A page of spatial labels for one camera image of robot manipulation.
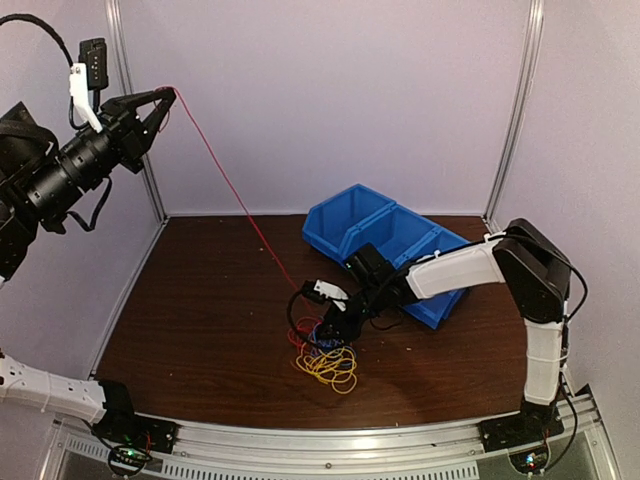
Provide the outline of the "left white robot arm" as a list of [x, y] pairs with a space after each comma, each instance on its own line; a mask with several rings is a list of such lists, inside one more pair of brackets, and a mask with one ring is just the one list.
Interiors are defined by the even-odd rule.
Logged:
[[[24, 261], [37, 232], [65, 234], [72, 206], [109, 183], [117, 166], [143, 168], [161, 124], [176, 100], [170, 87], [106, 101], [95, 127], [85, 126], [60, 145], [36, 124], [23, 103], [1, 118], [1, 280]], [[82, 381], [1, 356], [1, 399], [87, 422], [97, 434], [133, 444], [146, 430], [127, 387], [115, 381]]]

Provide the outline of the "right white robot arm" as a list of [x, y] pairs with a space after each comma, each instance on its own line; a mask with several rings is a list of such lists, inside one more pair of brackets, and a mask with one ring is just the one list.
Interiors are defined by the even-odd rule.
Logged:
[[530, 442], [550, 426], [568, 356], [572, 266], [529, 221], [513, 220], [502, 232], [400, 267], [367, 243], [349, 258], [347, 268], [361, 287], [353, 295], [321, 280], [308, 281], [301, 289], [305, 298], [329, 305], [316, 330], [323, 343], [343, 346], [355, 341], [364, 323], [387, 309], [454, 290], [506, 285], [527, 339], [523, 400], [512, 430], [519, 440]]

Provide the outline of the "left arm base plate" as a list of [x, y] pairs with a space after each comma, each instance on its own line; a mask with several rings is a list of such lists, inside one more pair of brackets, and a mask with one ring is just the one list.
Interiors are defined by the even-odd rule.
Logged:
[[171, 454], [177, 439], [178, 424], [148, 416], [107, 413], [92, 430], [102, 439], [141, 450]]

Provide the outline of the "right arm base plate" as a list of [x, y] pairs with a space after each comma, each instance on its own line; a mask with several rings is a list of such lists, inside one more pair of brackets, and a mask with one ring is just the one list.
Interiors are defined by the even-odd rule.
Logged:
[[513, 415], [483, 420], [479, 432], [485, 452], [512, 449], [542, 443], [545, 438], [564, 432], [563, 422], [554, 414], [518, 412]]

